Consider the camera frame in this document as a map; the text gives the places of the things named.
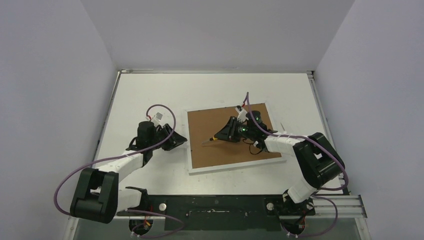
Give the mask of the yellow handle screwdriver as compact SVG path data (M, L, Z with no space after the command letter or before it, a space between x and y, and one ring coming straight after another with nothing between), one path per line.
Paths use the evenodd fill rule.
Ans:
M202 146L204 146L204 145L207 145L207 144L209 144L209 143L212 143L212 142L214 142L214 141L216 141L216 140L218 140L218 138L216 138L216 137L211 137L211 138L209 138L209 139L207 139L207 140L203 141L203 142L201 143L201 145L202 145Z

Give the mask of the white picture frame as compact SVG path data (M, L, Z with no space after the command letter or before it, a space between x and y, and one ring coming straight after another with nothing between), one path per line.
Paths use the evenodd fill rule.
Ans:
M284 155L260 150L253 146L251 140L240 142L216 140L201 145L203 141L221 130L232 116L238 116L235 106L186 110L185 136L188 139L190 175L287 162L287 157Z

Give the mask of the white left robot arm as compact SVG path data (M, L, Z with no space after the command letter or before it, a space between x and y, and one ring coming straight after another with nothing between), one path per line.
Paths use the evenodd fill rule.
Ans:
M137 135L129 142L123 158L81 171L71 201L70 215L105 224L124 210L144 215L151 209L148 191L133 186L122 187L120 182L144 167L155 150L171 151L185 142L187 138L173 131L167 123L140 122Z

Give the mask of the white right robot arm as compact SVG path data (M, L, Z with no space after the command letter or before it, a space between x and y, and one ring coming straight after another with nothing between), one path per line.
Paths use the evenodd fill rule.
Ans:
M260 152L280 153L295 158L301 177L282 194L282 207L290 215L300 211L303 202L327 182L346 172L344 162L321 132L309 136L292 136L274 131L263 123L261 113L257 110L247 112L242 119L230 117L211 140L230 143L250 140Z

